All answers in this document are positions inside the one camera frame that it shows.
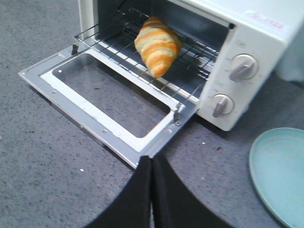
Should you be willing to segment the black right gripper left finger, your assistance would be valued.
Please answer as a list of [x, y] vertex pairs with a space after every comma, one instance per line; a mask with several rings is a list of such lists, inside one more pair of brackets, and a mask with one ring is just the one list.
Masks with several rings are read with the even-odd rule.
[[152, 160], [142, 156], [114, 201], [87, 228], [148, 228], [151, 214]]

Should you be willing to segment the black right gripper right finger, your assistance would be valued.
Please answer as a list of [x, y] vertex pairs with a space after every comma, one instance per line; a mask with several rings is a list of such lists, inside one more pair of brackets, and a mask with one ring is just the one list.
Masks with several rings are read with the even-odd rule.
[[185, 186], [164, 155], [152, 159], [152, 206], [156, 228], [230, 228]]

